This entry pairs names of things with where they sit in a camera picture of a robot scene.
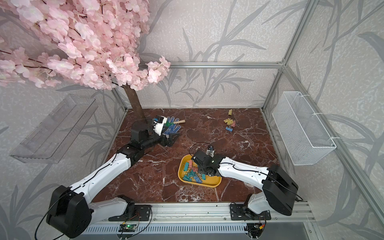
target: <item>wallpaper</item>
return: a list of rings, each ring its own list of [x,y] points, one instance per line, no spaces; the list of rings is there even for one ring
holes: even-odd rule
[[[384,1],[318,6],[288,63],[384,196]]]
[[[282,156],[281,164],[298,184],[298,194],[310,203],[324,239],[384,239],[384,228],[334,152],[314,165],[292,164],[272,116],[283,91],[295,91],[284,75],[265,109],[267,120]]]
[[[384,195],[384,1],[319,2],[288,62],[350,152]],[[325,239],[384,239],[384,229],[333,152],[315,165],[293,166],[271,113],[279,151],[299,194],[310,202]]]
[[[0,11],[0,35],[10,47],[24,47],[31,56],[44,48],[12,14]],[[9,153],[68,95],[95,98],[98,108],[58,164],[22,163]],[[98,168],[108,154],[124,116],[111,91],[96,91],[64,82],[36,88],[32,82],[0,88],[0,239],[31,240],[48,209],[52,191],[69,186]],[[38,238],[58,236],[45,221]]]
[[[152,0],[142,61],[279,62],[307,0]],[[137,92],[144,108],[261,107],[275,69],[171,69]],[[126,95],[119,89],[123,99]]]

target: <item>transparent plastic tray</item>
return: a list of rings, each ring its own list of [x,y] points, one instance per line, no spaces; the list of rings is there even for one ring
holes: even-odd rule
[[[58,163],[98,105],[94,98],[68,95],[11,156],[30,163]]]

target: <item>tree trunk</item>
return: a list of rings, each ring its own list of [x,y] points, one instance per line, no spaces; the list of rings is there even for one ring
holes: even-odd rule
[[[131,103],[133,113],[137,117],[137,119],[144,119],[144,111],[141,107],[139,98],[137,97],[136,91],[133,90],[129,85],[123,85],[124,91],[128,96],[129,102]]]

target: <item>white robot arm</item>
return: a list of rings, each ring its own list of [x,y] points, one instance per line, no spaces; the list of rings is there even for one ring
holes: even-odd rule
[[[200,174],[231,177],[262,190],[245,201],[243,210],[247,215],[252,217],[252,213],[271,209],[284,215],[292,214],[298,186],[280,166],[256,167],[213,153],[210,147],[206,153],[198,150],[193,155]]]
[[[53,191],[46,218],[49,225],[75,238],[90,224],[134,213],[129,209],[134,208],[134,201],[125,196],[97,203],[91,201],[115,177],[137,163],[146,149],[156,144],[171,147],[179,136],[179,133],[164,134],[163,126],[167,122],[164,116],[141,120],[132,125],[131,141],[111,159],[70,187],[61,185]]]
[[[94,172],[70,187],[59,186],[55,189],[46,222],[68,237],[75,238],[90,224],[103,219],[121,215],[133,217],[134,201],[126,196],[97,203],[91,201],[115,177],[137,163],[145,149],[156,144],[173,145],[179,134],[163,133],[167,118],[157,116],[151,121],[133,124],[131,141]],[[279,166],[255,167],[229,157],[214,156],[213,152],[208,150],[205,154],[198,150],[194,154],[192,160],[198,164],[199,173],[231,177],[262,190],[245,202],[243,210],[247,217],[259,217],[254,214],[270,209],[291,215],[298,187]]]

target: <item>metal vent grille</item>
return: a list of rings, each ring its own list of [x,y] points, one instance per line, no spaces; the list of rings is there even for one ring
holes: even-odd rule
[[[151,223],[142,233],[245,233],[246,223]],[[139,226],[135,232],[146,227]],[[119,224],[93,224],[82,235],[87,234],[119,234]]]

